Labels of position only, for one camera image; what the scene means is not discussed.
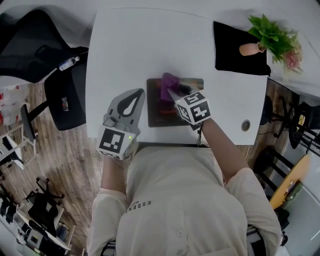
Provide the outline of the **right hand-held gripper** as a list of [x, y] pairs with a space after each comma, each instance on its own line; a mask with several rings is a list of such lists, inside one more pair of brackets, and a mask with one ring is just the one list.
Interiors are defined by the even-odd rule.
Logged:
[[198, 130], [202, 122], [211, 117], [209, 99], [197, 86], [180, 83], [178, 89], [167, 88], [167, 91], [175, 102], [180, 117], [189, 123], [193, 131]]

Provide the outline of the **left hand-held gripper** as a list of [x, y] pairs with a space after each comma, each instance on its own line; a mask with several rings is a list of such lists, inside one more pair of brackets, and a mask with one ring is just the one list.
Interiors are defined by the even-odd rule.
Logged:
[[138, 123], [145, 97], [145, 91], [137, 88], [125, 91], [111, 101], [96, 138], [99, 153], [118, 160], [129, 157], [140, 134]]

